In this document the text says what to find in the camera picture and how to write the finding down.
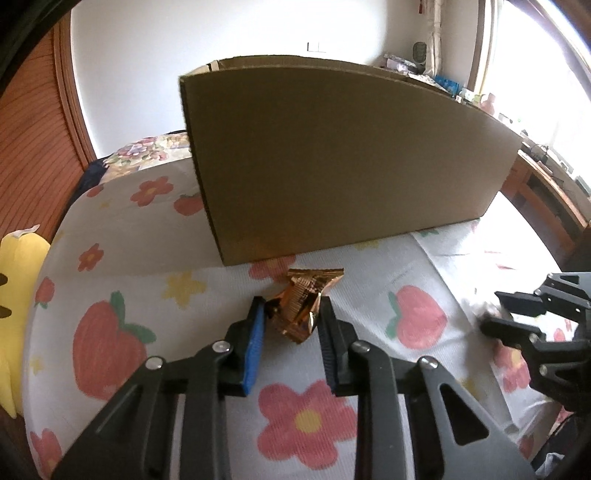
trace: screw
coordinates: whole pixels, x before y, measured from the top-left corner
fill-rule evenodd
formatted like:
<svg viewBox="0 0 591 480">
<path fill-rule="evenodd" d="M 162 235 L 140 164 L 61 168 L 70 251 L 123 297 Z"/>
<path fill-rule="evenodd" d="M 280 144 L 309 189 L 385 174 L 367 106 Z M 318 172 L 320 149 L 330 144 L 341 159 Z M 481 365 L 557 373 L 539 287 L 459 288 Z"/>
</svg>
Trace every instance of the screw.
<svg viewBox="0 0 591 480">
<path fill-rule="evenodd" d="M 367 353 L 370 350 L 369 344 L 363 340 L 357 340 L 356 342 L 353 342 L 351 344 L 351 348 L 357 353 Z"/>
<path fill-rule="evenodd" d="M 216 353 L 226 353 L 230 351 L 232 345 L 225 340 L 220 340 L 212 345 L 213 351 Z"/>
<path fill-rule="evenodd" d="M 439 366 L 439 362 L 432 356 L 422 356 L 418 362 L 421 367 L 428 368 L 429 370 L 435 370 Z"/>
<path fill-rule="evenodd" d="M 164 360 L 159 356 L 151 356 L 146 360 L 145 366 L 148 370 L 157 370 L 164 365 Z"/>
</svg>

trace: bed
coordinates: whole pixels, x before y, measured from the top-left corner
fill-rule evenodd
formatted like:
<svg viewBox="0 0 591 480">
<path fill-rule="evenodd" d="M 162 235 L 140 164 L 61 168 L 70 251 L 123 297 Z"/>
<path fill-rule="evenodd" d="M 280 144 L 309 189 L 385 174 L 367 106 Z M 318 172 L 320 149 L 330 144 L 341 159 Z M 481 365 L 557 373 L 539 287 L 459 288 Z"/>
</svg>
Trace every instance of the bed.
<svg viewBox="0 0 591 480">
<path fill-rule="evenodd" d="M 526 458 L 545 442 L 561 406 L 528 386 L 519 352 L 484 338 L 475 316 L 495 290 L 533 291 L 559 271 L 501 194 L 482 219 L 224 267 L 185 134 L 127 145 L 106 164 L 64 218 L 30 311 L 24 412 L 44 478 L 148 356 L 173 361 L 222 338 L 291 267 L 344 267 L 330 296 L 360 338 L 439 359 Z M 556 341 L 573 335 L 553 314 L 519 320 Z M 330 395 L 316 334 L 297 346 L 268 327 L 253 391 L 227 409 L 234 479 L 353 478 L 356 404 Z"/>
</svg>

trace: white wall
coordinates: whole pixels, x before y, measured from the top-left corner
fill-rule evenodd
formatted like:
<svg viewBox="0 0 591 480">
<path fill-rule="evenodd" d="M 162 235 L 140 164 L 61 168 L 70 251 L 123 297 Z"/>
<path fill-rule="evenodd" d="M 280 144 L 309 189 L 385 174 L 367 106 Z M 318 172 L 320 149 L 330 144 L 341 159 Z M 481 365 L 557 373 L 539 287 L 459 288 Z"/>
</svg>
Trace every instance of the white wall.
<svg viewBox="0 0 591 480">
<path fill-rule="evenodd" d="M 441 74 L 464 86 L 470 78 L 478 0 L 444 0 L 441 12 Z"/>
<path fill-rule="evenodd" d="M 82 0 L 72 11 L 74 71 L 103 157 L 184 128 L 178 76 L 211 60 L 310 56 L 307 43 L 319 41 L 318 56 L 370 64 L 385 51 L 410 57 L 425 24 L 418 0 Z"/>
</svg>

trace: yellow plush toy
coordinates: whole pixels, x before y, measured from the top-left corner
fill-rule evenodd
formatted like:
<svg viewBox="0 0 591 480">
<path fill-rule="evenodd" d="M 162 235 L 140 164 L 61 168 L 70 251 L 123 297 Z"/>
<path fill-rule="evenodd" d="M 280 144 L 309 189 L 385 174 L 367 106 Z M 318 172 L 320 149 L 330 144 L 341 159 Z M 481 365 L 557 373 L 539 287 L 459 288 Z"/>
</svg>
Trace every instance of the yellow plush toy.
<svg viewBox="0 0 591 480">
<path fill-rule="evenodd" d="M 33 289 L 49 244 L 37 228 L 9 233 L 0 243 L 0 406 L 22 415 L 21 367 Z"/>
</svg>

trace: wrapped candy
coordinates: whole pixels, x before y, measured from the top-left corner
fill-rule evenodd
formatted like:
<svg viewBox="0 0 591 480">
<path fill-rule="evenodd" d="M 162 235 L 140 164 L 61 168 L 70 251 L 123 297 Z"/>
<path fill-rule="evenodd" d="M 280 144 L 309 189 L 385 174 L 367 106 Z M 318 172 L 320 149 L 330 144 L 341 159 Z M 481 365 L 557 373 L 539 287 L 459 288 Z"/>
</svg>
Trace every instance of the wrapped candy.
<svg viewBox="0 0 591 480">
<path fill-rule="evenodd" d="M 269 300 L 265 310 L 273 325 L 295 343 L 304 342 L 316 327 L 320 297 L 342 277 L 342 268 L 290 269 L 289 286 Z"/>
</svg>

